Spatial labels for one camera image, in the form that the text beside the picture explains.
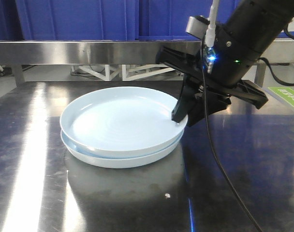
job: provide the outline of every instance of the cable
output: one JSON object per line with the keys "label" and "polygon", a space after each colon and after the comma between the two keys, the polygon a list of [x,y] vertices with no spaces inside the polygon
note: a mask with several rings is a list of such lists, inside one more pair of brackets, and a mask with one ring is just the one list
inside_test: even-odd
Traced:
{"label": "cable", "polygon": [[286,36],[294,40],[294,35],[289,32],[289,24],[283,29],[283,32],[286,34]]}
{"label": "cable", "polygon": [[271,67],[271,64],[269,63],[268,59],[266,59],[266,58],[264,58],[264,57],[260,57],[259,60],[262,60],[262,61],[268,66],[268,68],[269,68],[269,70],[271,71],[271,74],[272,74],[274,80],[275,80],[277,83],[279,83],[279,84],[281,84],[281,85],[283,85],[283,86],[294,86],[294,83],[288,83],[288,82],[282,81],[282,80],[280,80],[280,79],[274,74],[274,72],[273,72],[273,70],[272,70],[272,67]]}
{"label": "cable", "polygon": [[97,72],[97,73],[101,73],[101,72],[103,72],[105,70],[105,68],[103,68],[101,71],[95,71],[95,72]]}
{"label": "cable", "polygon": [[201,68],[202,68],[202,74],[203,74],[203,86],[204,86],[204,94],[203,94],[203,98],[204,98],[204,113],[205,113],[205,121],[206,121],[206,129],[207,129],[207,134],[208,134],[208,139],[209,139],[209,144],[210,144],[210,148],[211,151],[213,153],[213,157],[220,169],[220,171],[222,172],[222,175],[224,176],[224,179],[226,180],[227,184],[229,185],[231,191],[233,192],[234,196],[236,197],[239,205],[242,207],[242,209],[244,210],[244,212],[247,214],[248,218],[252,221],[252,223],[254,224],[255,228],[259,231],[259,232],[263,232],[263,230],[261,229],[260,225],[257,223],[257,221],[254,219],[254,217],[252,216],[252,214],[250,213],[250,211],[248,210],[248,208],[246,207],[246,205],[244,204],[244,202],[242,201],[242,199],[240,198],[239,194],[237,193],[235,187],[233,186],[231,180],[229,179],[226,171],[224,170],[218,155],[216,153],[215,150],[215,145],[214,142],[212,140],[212,135],[209,129],[209,121],[208,121],[208,106],[207,106],[207,88],[206,88],[206,82],[205,82],[205,70],[204,70],[204,57],[203,57],[203,49],[204,49],[204,44],[205,44],[205,39],[203,38],[201,41]]}
{"label": "cable", "polygon": [[88,79],[96,78],[96,76],[94,76],[94,75],[84,75],[83,73],[82,74],[77,74],[75,66],[73,66],[73,68],[74,68],[74,72],[70,71],[71,76],[81,76],[81,77],[85,77],[85,78],[88,78]]}

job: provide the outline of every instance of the white cable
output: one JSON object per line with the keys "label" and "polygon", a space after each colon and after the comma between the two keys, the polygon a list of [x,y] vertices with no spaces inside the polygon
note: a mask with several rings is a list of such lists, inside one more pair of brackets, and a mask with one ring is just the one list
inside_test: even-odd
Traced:
{"label": "white cable", "polygon": [[216,37],[216,19],[220,0],[213,0],[209,12],[209,25],[206,31],[205,44],[207,47],[213,47]]}

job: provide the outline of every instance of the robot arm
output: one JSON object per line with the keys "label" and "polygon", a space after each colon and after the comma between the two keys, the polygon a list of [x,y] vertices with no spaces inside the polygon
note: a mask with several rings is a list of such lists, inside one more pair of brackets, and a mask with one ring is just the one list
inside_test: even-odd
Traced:
{"label": "robot arm", "polygon": [[[242,0],[228,21],[217,25],[214,46],[204,47],[203,58],[200,52],[192,56],[163,47],[156,62],[185,74],[172,120],[179,122],[188,114],[191,126],[204,118],[203,91],[209,114],[226,109],[231,96],[261,108],[268,101],[266,95],[241,78],[293,17],[294,0]],[[203,39],[208,24],[202,16],[190,17],[186,32]],[[205,90],[202,62],[207,67]]]}

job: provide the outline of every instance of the green sign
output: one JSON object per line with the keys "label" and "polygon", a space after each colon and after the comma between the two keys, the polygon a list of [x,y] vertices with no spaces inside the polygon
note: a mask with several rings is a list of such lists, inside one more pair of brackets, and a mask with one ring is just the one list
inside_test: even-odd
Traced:
{"label": "green sign", "polygon": [[291,106],[294,107],[294,90],[289,87],[269,87],[271,91],[276,93]]}

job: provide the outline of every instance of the table leg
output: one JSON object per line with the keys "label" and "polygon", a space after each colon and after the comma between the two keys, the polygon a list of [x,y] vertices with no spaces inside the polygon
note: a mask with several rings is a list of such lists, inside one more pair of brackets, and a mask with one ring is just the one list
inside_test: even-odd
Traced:
{"label": "table leg", "polygon": [[260,87],[263,86],[265,70],[266,70],[266,64],[258,63],[254,82]]}
{"label": "table leg", "polygon": [[12,65],[12,72],[15,76],[16,86],[19,86],[25,82],[21,65]]}

